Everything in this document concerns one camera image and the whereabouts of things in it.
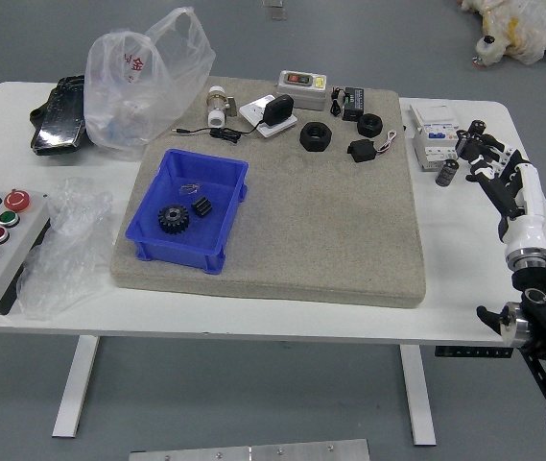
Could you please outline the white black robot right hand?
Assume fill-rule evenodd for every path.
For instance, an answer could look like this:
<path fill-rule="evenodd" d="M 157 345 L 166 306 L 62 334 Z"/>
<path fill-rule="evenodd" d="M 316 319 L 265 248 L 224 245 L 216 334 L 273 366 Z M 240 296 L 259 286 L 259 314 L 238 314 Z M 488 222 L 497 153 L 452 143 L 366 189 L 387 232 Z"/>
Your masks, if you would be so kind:
<path fill-rule="evenodd" d="M 480 120 L 457 137 L 467 179 L 481 186 L 500 214 L 498 235 L 509 268 L 546 267 L 545 199 L 536 168 L 518 149 L 485 133 Z"/>

